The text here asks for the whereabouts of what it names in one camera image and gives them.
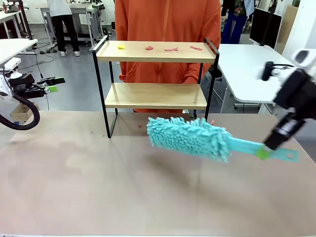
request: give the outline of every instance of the black cable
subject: black cable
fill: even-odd
[[[44,64],[44,63],[50,63],[50,62],[52,62],[52,61],[54,61],[55,60],[55,58],[54,57],[52,57],[52,56],[49,56],[49,55],[47,55],[47,54],[44,54],[45,56],[47,56],[47,57],[50,57],[50,58],[52,58],[52,60],[50,60],[50,61],[46,61],[46,62],[41,62],[41,63],[38,63],[38,65],[41,65],[41,64]],[[28,66],[28,67],[24,67],[24,68],[20,68],[20,70],[23,70],[23,69],[26,69],[26,68],[30,68],[30,67],[33,67],[33,66],[36,66],[37,64],[34,64],[34,65],[30,65],[30,66]]]
[[[38,39],[38,41],[41,41],[41,40],[48,40],[48,38],[42,38],[42,39]]]
[[[290,64],[273,64],[274,67],[281,67],[281,66],[284,66],[284,67],[291,67],[293,68],[294,66],[293,65],[290,65]]]
[[[45,44],[45,45],[43,45],[41,47],[38,47],[38,48],[43,48],[43,47],[46,47],[46,46],[49,46],[49,45],[50,45],[50,43],[47,43],[47,44]]]
[[[46,100],[47,100],[47,107],[48,107],[48,110],[49,110],[49,102],[48,102],[47,94],[46,94]]]
[[[35,127],[39,121],[40,121],[40,113],[39,110],[36,108],[36,106],[29,100],[19,96],[19,95],[13,95],[12,96],[14,99],[17,101],[21,102],[22,104],[26,105],[27,107],[30,108],[30,110],[33,112],[34,119],[31,123],[27,125],[17,125],[12,123],[11,121],[7,120],[5,117],[0,115],[0,123],[2,123],[4,126],[7,126],[8,128],[14,129],[14,130],[30,130],[33,127]]]
[[[40,66],[39,66],[39,62],[38,62],[38,57],[37,57],[37,55],[36,55],[36,53],[35,53],[35,50],[33,49],[33,51],[34,51],[34,54],[35,54],[35,58],[36,58],[36,64],[37,64],[37,66],[38,66],[38,69],[39,69],[39,73],[40,73],[40,78],[44,78],[43,77],[43,74],[41,73],[41,71],[40,71]]]

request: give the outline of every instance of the black pants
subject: black pants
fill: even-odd
[[[57,39],[58,50],[66,52],[63,22],[71,39],[73,51],[79,51],[77,33],[74,26],[72,15],[52,16],[52,23],[55,27],[55,36]]]

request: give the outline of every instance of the person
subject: person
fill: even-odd
[[[63,27],[63,22],[64,22],[67,32],[71,39],[73,52],[76,57],[79,57],[80,51],[79,51],[77,33],[74,26],[73,16],[72,16],[70,7],[67,4],[67,1],[66,0],[47,0],[47,3],[50,10],[52,24],[55,28],[55,36],[57,39],[57,46],[58,46],[58,50],[60,51],[60,56],[65,57],[67,55],[67,51],[65,49],[65,39],[64,39],[64,27]]]
[[[203,42],[218,48],[221,31],[219,0],[115,0],[117,40]],[[126,83],[197,83],[200,63],[120,62]],[[210,64],[204,63],[202,76]],[[140,110],[136,112],[182,112]]]
[[[247,17],[254,12],[254,6],[254,0],[224,0],[222,16],[226,15],[227,8],[229,12],[222,43],[239,44],[241,32],[246,24]]]

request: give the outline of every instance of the shelf leg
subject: shelf leg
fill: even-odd
[[[112,68],[111,61],[109,61],[109,67],[110,67],[111,82],[114,83],[113,68]]]
[[[117,119],[117,114],[116,114],[114,122],[112,122],[111,130],[110,130],[108,116],[107,116],[107,110],[106,110],[106,107],[105,107],[105,100],[104,100],[104,96],[103,96],[103,89],[102,89],[102,83],[101,83],[101,76],[100,76],[99,64],[98,64],[98,59],[97,59],[97,53],[96,53],[95,50],[92,51],[92,56],[93,56],[93,61],[94,61],[95,72],[97,74],[98,87],[99,87],[99,92],[100,92],[100,98],[101,98],[103,116],[104,116],[104,121],[105,121],[105,127],[107,129],[108,138],[111,138],[112,133],[113,133],[113,129],[114,129],[114,125],[115,125],[115,121]]]
[[[197,80],[198,84],[200,84],[200,82],[201,82],[202,70],[203,70],[203,63],[201,63],[200,66],[199,66],[199,73],[198,73],[198,80]]]
[[[112,62],[111,61],[109,61],[109,67],[110,67],[111,82],[114,83],[113,68],[112,68]],[[115,121],[116,121],[117,120],[117,116],[118,116],[118,109],[117,108],[115,108],[115,114],[116,114],[116,117],[115,117]]]
[[[218,68],[218,61],[219,61],[219,51],[217,50],[217,48],[214,46],[214,44],[207,38],[205,38],[204,42],[208,43],[209,46],[214,50],[216,57],[215,57],[215,61],[213,64],[213,70],[217,70]],[[211,99],[212,99],[212,93],[213,93],[213,88],[214,88],[214,82],[215,82],[215,78],[212,77],[211,80],[211,85],[209,88],[209,94],[208,94],[208,99],[207,99],[207,105],[206,105],[206,111],[205,111],[205,119],[207,120],[208,117],[208,112],[209,112],[209,107],[211,105]]]
[[[213,93],[213,88],[214,88],[214,82],[215,78],[212,77],[211,79],[211,86],[209,88],[209,93],[208,93],[208,99],[207,99],[207,104],[206,104],[206,110],[205,110],[205,119],[207,120],[208,117],[208,112],[209,112],[209,107],[211,105],[211,99],[212,99],[212,93]]]

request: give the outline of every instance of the computer monitor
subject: computer monitor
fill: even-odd
[[[270,14],[270,12],[263,11],[258,8],[255,9],[250,32],[250,39],[260,43],[261,45],[268,45],[271,48],[274,48],[277,42],[277,35],[280,29],[282,17],[273,14],[268,26]],[[267,27],[268,31],[266,37],[264,38]]]

